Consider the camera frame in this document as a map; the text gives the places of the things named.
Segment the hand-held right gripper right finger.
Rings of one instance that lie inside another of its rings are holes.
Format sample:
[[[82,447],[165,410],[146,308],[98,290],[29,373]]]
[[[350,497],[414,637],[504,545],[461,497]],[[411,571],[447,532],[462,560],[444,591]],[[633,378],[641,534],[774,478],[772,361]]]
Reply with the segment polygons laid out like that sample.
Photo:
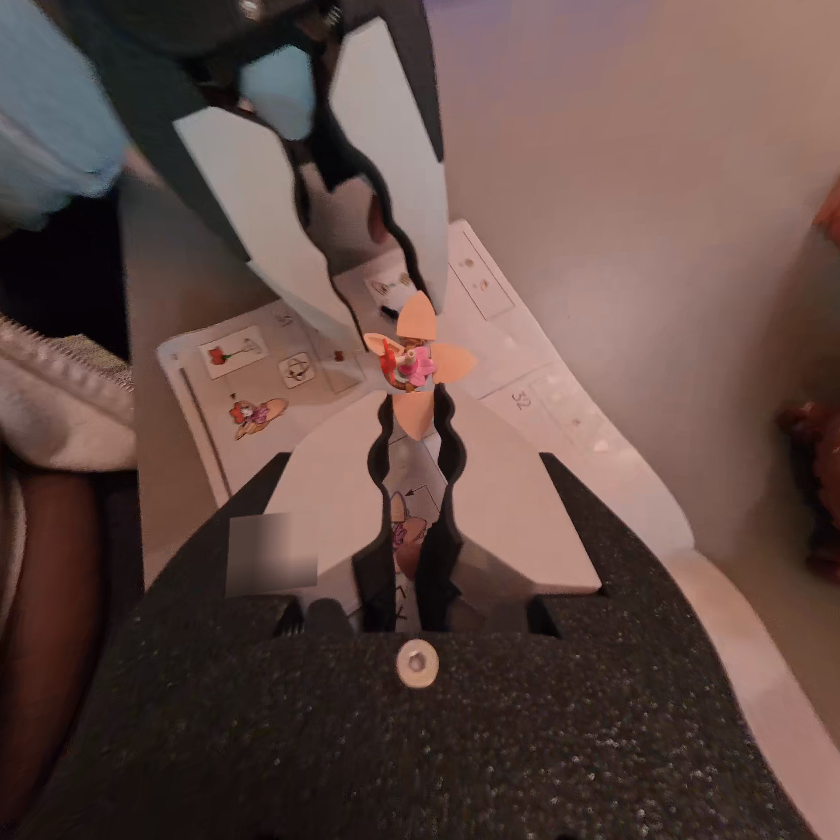
[[[423,630],[448,630],[457,601],[489,618],[539,596],[601,590],[554,485],[557,458],[456,386],[435,387],[434,427],[446,487],[416,567]]]

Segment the brown toy piece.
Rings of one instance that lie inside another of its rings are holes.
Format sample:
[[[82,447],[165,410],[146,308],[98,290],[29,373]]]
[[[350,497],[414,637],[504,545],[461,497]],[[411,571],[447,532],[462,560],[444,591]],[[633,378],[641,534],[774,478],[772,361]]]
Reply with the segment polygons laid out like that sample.
[[[826,402],[783,406],[775,422],[789,441],[791,468],[811,511],[806,567],[839,585],[839,408]]]

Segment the person's left forearm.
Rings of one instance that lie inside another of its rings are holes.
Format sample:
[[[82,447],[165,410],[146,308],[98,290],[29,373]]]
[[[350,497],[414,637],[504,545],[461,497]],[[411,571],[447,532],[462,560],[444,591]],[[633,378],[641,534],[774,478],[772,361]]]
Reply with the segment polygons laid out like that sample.
[[[35,2],[2,1],[2,236],[105,196],[128,148],[87,58]]]

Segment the white instruction booklet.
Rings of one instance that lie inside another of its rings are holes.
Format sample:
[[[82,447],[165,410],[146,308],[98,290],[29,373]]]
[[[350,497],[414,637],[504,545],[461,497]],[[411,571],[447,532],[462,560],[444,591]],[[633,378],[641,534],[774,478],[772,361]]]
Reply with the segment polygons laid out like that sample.
[[[393,339],[399,313],[416,293],[395,251],[344,272],[339,288],[356,307],[363,335]],[[676,619],[667,618],[671,613],[692,616],[663,564],[694,547],[685,514],[582,389],[464,220],[448,230],[446,301],[437,317],[437,341],[477,358],[466,378],[446,387],[483,403],[538,452],[560,462],[549,470],[602,580],[593,595],[612,597],[654,627],[674,627]],[[363,348],[337,360],[331,341],[278,300],[170,339],[157,350],[216,504],[227,506],[223,516],[229,523],[220,527],[220,585],[226,597],[285,595],[304,610],[312,605],[268,586],[268,502],[291,453],[318,426],[371,392],[392,398],[378,357],[364,343]],[[434,421],[415,441],[393,416],[384,488],[395,566],[393,631],[399,634],[425,631],[415,577],[446,487],[439,447]],[[532,602],[551,596],[590,595],[544,595]],[[321,602],[363,629],[359,612],[348,614],[330,598],[314,603]],[[489,619],[462,601],[452,605],[450,624],[454,617],[479,627]]]

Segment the peach petal toy flower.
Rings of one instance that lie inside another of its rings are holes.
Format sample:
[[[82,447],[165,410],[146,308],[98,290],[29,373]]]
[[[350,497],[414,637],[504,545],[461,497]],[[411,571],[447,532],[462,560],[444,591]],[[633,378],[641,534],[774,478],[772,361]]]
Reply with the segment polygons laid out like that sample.
[[[433,425],[434,388],[459,382],[477,366],[473,353],[437,341],[437,317],[421,291],[410,297],[396,321],[396,339],[367,332],[363,341],[380,362],[391,390],[395,420],[405,433],[421,441]]]

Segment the grey zip jacket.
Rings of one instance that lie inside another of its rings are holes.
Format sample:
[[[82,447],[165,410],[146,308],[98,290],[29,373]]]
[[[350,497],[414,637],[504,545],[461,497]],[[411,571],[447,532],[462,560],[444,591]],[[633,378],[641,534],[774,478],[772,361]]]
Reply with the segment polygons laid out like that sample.
[[[49,338],[1,316],[1,439],[42,469],[137,468],[133,371],[83,334]]]

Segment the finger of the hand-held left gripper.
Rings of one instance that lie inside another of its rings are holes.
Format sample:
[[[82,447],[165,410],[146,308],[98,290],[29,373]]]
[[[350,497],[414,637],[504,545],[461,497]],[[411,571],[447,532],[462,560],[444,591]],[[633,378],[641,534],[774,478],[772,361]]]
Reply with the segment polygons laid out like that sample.
[[[329,108],[372,184],[415,287],[445,307],[448,195],[434,48],[423,2],[340,2]]]
[[[238,114],[141,120],[141,150],[184,204],[235,238],[248,268],[342,352],[363,351],[361,329],[328,261],[305,232],[296,176],[273,130]]]

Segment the person's leg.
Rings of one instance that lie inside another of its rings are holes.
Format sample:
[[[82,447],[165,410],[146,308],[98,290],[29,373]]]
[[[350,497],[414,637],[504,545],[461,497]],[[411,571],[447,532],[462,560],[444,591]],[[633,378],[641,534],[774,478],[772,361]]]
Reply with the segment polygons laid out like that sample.
[[[16,582],[2,572],[2,834],[67,750],[103,646],[144,592],[135,470],[9,472],[22,542]]]

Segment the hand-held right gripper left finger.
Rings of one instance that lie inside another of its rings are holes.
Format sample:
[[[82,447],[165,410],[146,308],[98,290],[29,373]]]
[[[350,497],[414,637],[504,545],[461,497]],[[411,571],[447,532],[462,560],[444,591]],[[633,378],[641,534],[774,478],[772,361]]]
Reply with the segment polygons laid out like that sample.
[[[371,392],[291,453],[268,502],[268,586],[309,606],[333,599],[363,630],[396,627],[391,514],[384,488],[392,399]]]

